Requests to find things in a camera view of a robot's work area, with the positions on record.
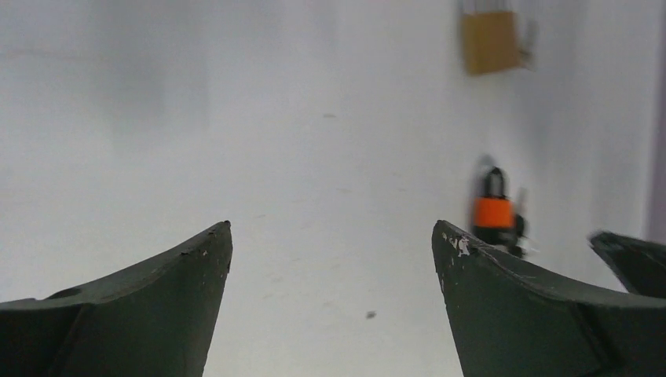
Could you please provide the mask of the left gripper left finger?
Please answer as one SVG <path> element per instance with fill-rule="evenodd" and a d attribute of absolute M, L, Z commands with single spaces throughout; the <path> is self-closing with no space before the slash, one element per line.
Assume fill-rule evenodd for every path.
<path fill-rule="evenodd" d="M 4 376 L 201 376 L 232 261 L 229 221 L 100 279 L 1 305 Z"/>

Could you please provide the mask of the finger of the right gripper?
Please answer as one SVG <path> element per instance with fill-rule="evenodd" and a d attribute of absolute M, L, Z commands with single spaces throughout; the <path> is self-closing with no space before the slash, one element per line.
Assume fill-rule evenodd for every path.
<path fill-rule="evenodd" d="M 665 245 L 611 232 L 589 237 L 591 249 L 628 292 L 665 298 Z"/>

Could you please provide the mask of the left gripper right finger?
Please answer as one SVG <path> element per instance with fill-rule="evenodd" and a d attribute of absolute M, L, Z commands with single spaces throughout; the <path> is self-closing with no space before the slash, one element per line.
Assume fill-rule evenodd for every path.
<path fill-rule="evenodd" d="M 664 375 L 662 298 L 554 273 L 448 221 L 432 252 L 464 375 Z"/>

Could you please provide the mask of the orange black padlock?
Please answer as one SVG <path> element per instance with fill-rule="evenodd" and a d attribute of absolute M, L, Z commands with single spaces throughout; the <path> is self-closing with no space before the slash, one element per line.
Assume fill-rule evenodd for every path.
<path fill-rule="evenodd" d="M 506 171 L 491 155 L 479 159 L 471 212 L 472 234 L 487 244 L 507 250 L 517 243 L 515 210 L 508 182 Z"/>

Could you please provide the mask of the large brass padlock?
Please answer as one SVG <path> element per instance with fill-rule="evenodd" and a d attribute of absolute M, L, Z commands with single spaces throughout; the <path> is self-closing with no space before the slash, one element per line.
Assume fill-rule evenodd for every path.
<path fill-rule="evenodd" d="M 516 12 L 509 1 L 462 1 L 465 69 L 478 76 L 519 68 Z"/>

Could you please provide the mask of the black keys bunch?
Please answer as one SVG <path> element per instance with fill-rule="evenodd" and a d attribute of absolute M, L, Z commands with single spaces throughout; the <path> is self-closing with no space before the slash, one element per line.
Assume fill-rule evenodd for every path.
<path fill-rule="evenodd" d="M 520 259 L 525 259 L 526 255 L 529 253 L 529 249 L 524 245 L 525 241 L 529 239 L 527 236 L 529 223 L 525 217 L 527 195 L 527 188 L 521 187 L 518 190 L 513 205 L 514 235 L 509 246 L 509 252 Z"/>

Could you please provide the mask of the silver key of large padlock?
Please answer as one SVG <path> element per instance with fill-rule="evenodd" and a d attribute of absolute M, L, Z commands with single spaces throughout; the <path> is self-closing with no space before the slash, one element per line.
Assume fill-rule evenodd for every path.
<path fill-rule="evenodd" d="M 538 35 L 538 25 L 535 20 L 527 20 L 525 24 L 525 34 L 520 45 L 521 66 L 530 71 L 536 69 L 536 38 Z"/>

